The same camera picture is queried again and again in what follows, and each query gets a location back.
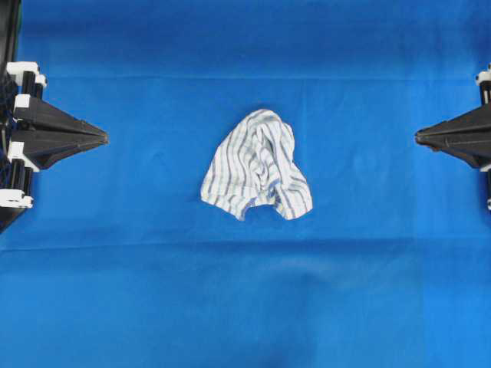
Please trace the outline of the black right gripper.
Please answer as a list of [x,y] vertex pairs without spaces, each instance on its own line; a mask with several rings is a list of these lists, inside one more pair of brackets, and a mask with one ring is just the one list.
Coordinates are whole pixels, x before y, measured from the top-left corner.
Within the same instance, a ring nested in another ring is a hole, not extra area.
[[490,131],[490,64],[476,75],[481,107],[450,120],[425,127],[415,133],[415,141],[433,151],[443,152],[466,162],[474,169],[486,173],[490,209],[490,140],[471,140],[445,134],[484,133]]

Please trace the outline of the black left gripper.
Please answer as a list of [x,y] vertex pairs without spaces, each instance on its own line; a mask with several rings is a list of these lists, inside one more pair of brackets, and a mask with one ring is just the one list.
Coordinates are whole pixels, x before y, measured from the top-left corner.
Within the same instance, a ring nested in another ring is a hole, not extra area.
[[[1,64],[2,232],[32,208],[35,173],[109,143],[105,131],[39,99],[46,85],[35,62]],[[53,131],[20,130],[19,120]]]

